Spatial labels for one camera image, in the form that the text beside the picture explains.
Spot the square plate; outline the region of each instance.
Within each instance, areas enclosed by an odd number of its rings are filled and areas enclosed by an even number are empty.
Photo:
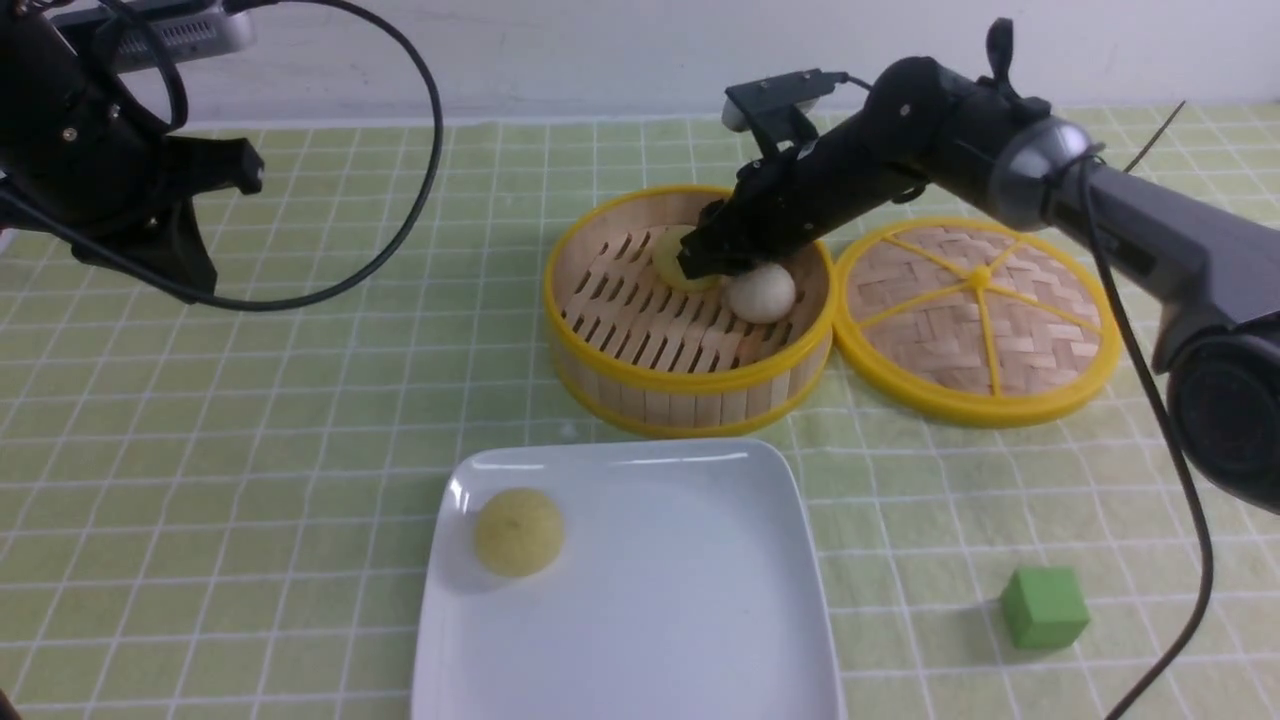
[[[472,521],[531,487],[564,518],[541,573],[490,575]],[[753,439],[499,450],[444,491],[413,720],[837,720],[813,537],[782,456]]]

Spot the green block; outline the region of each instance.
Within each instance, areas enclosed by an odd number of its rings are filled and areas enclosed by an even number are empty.
[[[1070,647],[1089,624],[1089,609],[1070,568],[1014,570],[1000,603],[1019,650]]]

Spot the green checkered tablecloth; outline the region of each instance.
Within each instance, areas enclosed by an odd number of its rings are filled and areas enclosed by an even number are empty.
[[[1068,114],[1120,164],[1162,113]],[[403,251],[308,310],[184,307],[35,236],[0,255],[0,688],[26,720],[406,717],[451,469],[623,439],[553,378],[543,263],[611,196],[730,184],[750,138],[704,119],[447,132]],[[283,297],[366,261],[430,133],[219,131],[269,173],[260,196],[200,204],[220,290]],[[1280,106],[1188,109],[1140,172],[1280,224]],[[931,190],[828,242],[956,213]],[[1157,307],[1125,297],[1149,343]],[[1096,719],[1190,610],[1192,529],[1132,368],[1060,423],[989,432],[924,421],[833,357],[759,436],[801,483],[851,717]],[[1133,717],[1280,711],[1280,519],[1204,488],[1219,594]],[[1093,623],[1070,650],[1018,652],[993,600],[1044,562],[1075,568]]]

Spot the woven bamboo lid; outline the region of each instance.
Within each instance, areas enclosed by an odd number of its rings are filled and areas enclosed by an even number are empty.
[[[924,414],[1009,427],[1066,415],[1120,357],[1101,284],[1043,240],[966,218],[872,232],[836,272],[841,351]]]

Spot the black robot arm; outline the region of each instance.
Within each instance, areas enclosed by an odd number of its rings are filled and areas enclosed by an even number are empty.
[[[724,122],[750,129],[763,158],[704,209],[684,270],[741,274],[929,183],[1016,231],[1056,227],[1088,247],[1096,229],[1108,264],[1164,306],[1152,365],[1170,373],[1188,455],[1220,487],[1280,511],[1280,231],[1103,165],[1083,128],[1012,90],[1011,22],[992,26],[987,50],[992,76],[978,81],[932,58],[899,60],[826,135],[803,109],[847,76],[731,87]]]

